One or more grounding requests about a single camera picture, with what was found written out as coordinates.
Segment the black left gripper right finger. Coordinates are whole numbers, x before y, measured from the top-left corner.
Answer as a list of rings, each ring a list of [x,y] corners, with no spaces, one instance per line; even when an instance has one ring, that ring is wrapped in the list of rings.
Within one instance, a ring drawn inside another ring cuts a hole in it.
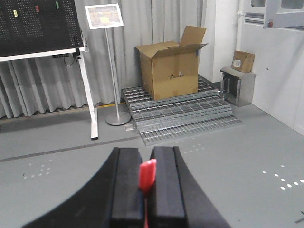
[[[156,177],[149,195],[151,228],[229,228],[191,174],[179,147],[154,147]]]

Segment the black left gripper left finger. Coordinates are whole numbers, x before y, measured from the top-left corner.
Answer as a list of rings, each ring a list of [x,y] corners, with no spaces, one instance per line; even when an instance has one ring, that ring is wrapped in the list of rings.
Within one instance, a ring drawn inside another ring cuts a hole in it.
[[[96,174],[69,199],[26,228],[142,228],[137,148],[113,148]]]

